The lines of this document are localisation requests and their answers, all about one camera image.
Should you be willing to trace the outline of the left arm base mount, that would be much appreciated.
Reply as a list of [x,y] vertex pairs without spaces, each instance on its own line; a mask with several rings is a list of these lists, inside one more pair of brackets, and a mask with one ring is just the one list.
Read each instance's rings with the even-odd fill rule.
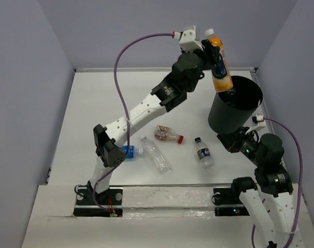
[[76,185],[74,188],[76,201],[73,215],[76,217],[117,218],[123,216],[123,188],[110,187],[105,192],[93,195],[86,185]]

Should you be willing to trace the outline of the orange juice bottle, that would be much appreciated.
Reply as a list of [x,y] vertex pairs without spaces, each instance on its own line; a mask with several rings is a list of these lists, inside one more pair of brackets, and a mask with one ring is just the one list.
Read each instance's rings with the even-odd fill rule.
[[210,44],[217,50],[217,65],[213,66],[212,79],[217,92],[230,91],[233,88],[232,79],[225,59],[224,47],[221,39],[215,35],[212,28],[206,30],[205,36]]

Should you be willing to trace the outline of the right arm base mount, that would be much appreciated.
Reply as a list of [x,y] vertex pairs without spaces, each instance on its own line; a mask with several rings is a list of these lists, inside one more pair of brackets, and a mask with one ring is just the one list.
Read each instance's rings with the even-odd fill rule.
[[249,216],[242,202],[234,196],[230,188],[214,188],[211,201],[216,217]]

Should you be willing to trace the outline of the clear unlabeled bottle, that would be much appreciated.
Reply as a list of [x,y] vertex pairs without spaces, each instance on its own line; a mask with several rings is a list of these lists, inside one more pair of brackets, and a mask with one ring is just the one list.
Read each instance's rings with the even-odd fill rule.
[[172,170],[170,163],[151,139],[145,135],[140,135],[140,142],[145,156],[152,162],[159,174],[164,174]]

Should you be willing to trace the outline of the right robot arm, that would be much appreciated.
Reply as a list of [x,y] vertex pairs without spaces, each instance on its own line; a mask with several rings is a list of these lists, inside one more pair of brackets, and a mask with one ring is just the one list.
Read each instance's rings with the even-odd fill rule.
[[217,205],[243,204],[259,231],[264,247],[304,247],[297,227],[299,205],[293,205],[293,186],[281,159],[282,140],[274,134],[258,136],[241,127],[231,134],[218,134],[230,153],[241,152],[255,166],[255,178],[240,177],[226,189],[214,191]]

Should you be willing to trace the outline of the small pepsi bottle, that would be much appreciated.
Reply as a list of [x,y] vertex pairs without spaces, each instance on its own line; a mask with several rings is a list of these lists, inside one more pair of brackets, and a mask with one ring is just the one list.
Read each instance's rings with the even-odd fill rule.
[[203,142],[200,137],[195,138],[195,149],[197,151],[199,163],[203,168],[211,168],[215,164],[207,144]]

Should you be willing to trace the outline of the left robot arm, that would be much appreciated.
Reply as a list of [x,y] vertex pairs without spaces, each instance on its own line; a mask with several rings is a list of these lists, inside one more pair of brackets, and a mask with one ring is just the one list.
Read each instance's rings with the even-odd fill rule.
[[220,49],[207,39],[201,43],[201,48],[182,52],[171,72],[128,115],[93,129],[98,163],[87,183],[87,196],[94,204],[105,200],[112,172],[126,158],[121,147],[130,136],[184,102],[187,94],[193,92],[198,81],[204,78],[204,71],[220,64]]

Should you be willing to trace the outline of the crushed clear bottle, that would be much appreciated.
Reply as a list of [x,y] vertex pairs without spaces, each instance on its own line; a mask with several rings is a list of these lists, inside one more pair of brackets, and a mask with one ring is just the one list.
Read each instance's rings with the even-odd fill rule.
[[231,88],[231,89],[225,91],[225,95],[226,95],[226,96],[235,96],[235,95],[236,95],[236,88],[233,87],[233,88]]

